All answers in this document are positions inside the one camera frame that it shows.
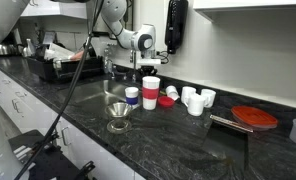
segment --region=sink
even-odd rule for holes
[[[126,102],[125,89],[128,86],[113,80],[103,80],[94,83],[77,86],[71,97],[69,105],[82,107],[83,111],[95,112],[100,116],[107,117],[105,109],[108,105],[116,102]],[[58,91],[62,102],[68,94],[69,89]],[[142,104],[139,92],[139,103],[133,109]]]

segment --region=white wall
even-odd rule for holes
[[[135,29],[154,24],[164,50],[168,0],[136,4]],[[189,4],[183,46],[159,74],[296,107],[296,10],[226,12],[212,24]],[[118,55],[132,66],[129,51]]]

